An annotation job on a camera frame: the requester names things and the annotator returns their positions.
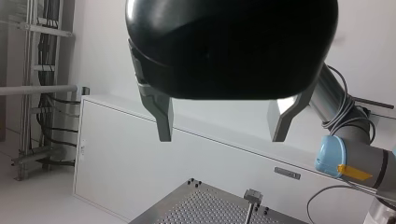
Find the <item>metal pipe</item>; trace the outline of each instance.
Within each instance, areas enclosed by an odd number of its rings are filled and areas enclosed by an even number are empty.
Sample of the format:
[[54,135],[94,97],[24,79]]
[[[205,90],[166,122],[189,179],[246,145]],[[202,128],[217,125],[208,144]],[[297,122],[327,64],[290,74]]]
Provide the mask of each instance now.
[[58,149],[50,149],[50,147],[38,147],[38,148],[33,148],[33,151],[35,152],[35,154],[31,153],[28,156],[24,156],[24,157],[18,157],[16,159],[12,159],[14,161],[15,164],[18,163],[26,163],[29,161],[37,161],[40,159],[44,159],[47,158],[50,155],[54,155],[57,153],[60,153],[61,150]]
[[245,224],[249,224],[250,223],[251,214],[253,212],[253,207],[254,207],[253,203],[249,203],[248,204],[247,219],[245,220]]
[[364,224],[388,224],[394,223],[396,217],[396,207],[383,200],[373,199]]
[[[35,7],[37,6],[36,0],[29,0],[27,2],[26,23],[33,24],[35,22]],[[24,65],[23,65],[23,82],[22,85],[30,85],[32,74],[32,50],[35,43],[35,34],[27,31],[25,37],[25,50],[24,50]],[[0,95],[7,95],[6,92],[12,92],[12,87],[4,87],[0,89]],[[32,107],[32,98],[30,95],[23,95],[21,101],[21,139],[20,139],[20,156],[28,156],[30,148],[30,108]],[[17,180],[27,178],[26,165],[19,163]]]
[[312,95],[311,107],[324,122],[332,120],[343,103],[344,90],[326,64],[320,72],[320,78]]
[[77,90],[78,87],[75,85],[2,87],[0,88],[0,95],[30,95],[36,93],[52,93]]

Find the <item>metal frame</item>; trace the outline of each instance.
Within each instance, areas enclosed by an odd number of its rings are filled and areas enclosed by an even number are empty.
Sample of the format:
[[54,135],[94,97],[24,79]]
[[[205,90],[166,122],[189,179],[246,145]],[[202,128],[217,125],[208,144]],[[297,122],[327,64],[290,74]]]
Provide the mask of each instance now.
[[251,209],[251,219],[246,221],[250,204],[252,202],[247,199],[216,189],[201,181],[190,179],[135,218],[130,224],[304,224],[298,219],[288,217],[265,206],[256,206]]
[[[47,19],[38,18],[37,15],[38,0],[27,0],[27,13],[26,13],[26,23],[16,23],[16,22],[4,22],[8,25],[17,26],[23,30],[26,30],[25,37],[25,52],[24,52],[24,68],[23,68],[23,82],[21,87],[5,87],[0,88],[0,95],[13,95],[22,94],[21,103],[21,139],[20,139],[20,157],[18,162],[18,177],[17,180],[23,180],[27,178],[28,172],[26,169],[26,162],[30,161],[32,158],[30,156],[30,128],[31,128],[31,116],[32,114],[46,112],[32,109],[32,97],[31,94],[35,93],[50,93],[50,92],[68,92],[77,91],[78,87],[74,85],[57,86],[57,76],[58,76],[58,64],[59,64],[59,49],[60,49],[60,37],[70,37],[73,36],[72,33],[61,30],[62,28],[62,15],[64,8],[64,0],[60,0],[59,5],[59,17],[58,17],[58,29],[52,29],[40,26],[42,22],[47,22]],[[55,55],[55,65],[52,69],[50,65],[37,65],[35,64],[35,43],[36,36],[38,33],[57,35],[56,44],[56,55]],[[55,86],[31,86],[31,77],[35,71],[54,71],[54,83]],[[41,153],[35,155],[35,157],[44,156],[48,157],[51,153]]]

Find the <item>white cabinet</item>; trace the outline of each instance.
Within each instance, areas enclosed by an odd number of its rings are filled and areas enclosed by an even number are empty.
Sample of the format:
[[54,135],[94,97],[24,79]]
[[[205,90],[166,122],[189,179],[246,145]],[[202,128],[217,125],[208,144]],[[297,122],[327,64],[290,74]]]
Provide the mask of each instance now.
[[[139,103],[88,96],[81,112],[75,195],[126,221],[194,177],[238,196],[246,189],[258,190],[263,204],[307,222],[307,200],[318,190],[341,183],[294,165],[293,158],[284,153],[286,148],[281,148],[284,154],[278,157],[270,147],[254,150],[244,148],[243,143],[235,147],[205,136],[198,123],[201,131],[195,132],[194,121],[188,123],[180,116],[173,142],[161,143],[155,122]],[[243,138],[234,141],[243,142]],[[290,155],[298,154],[295,148],[289,150],[294,151]],[[301,174],[301,179],[278,175],[275,167]],[[359,192],[334,189],[312,203],[311,213],[319,224],[358,224],[371,201],[372,197]]]

